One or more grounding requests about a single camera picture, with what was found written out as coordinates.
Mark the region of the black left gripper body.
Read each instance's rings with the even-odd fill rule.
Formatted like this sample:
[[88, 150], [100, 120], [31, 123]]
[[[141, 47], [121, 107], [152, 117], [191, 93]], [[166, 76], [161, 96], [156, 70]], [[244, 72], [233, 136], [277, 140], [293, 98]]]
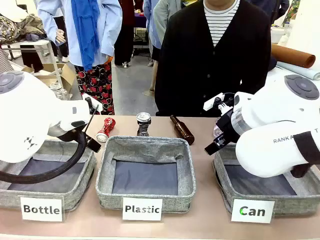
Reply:
[[63, 142], [76, 141], [79, 143], [80, 132], [85, 128], [85, 125], [78, 126], [71, 130], [63, 130], [59, 124], [54, 125], [48, 129], [48, 135], [51, 137], [56, 137]]

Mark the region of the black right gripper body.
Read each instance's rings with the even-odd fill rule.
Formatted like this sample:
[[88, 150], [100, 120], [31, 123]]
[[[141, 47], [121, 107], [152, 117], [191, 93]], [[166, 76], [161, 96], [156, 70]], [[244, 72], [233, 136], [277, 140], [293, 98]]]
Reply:
[[227, 145], [229, 143], [236, 144], [240, 138], [240, 135], [232, 126], [232, 114], [233, 110], [231, 109], [223, 114], [216, 123], [218, 128], [222, 131], [222, 133], [216, 137], [220, 145]]

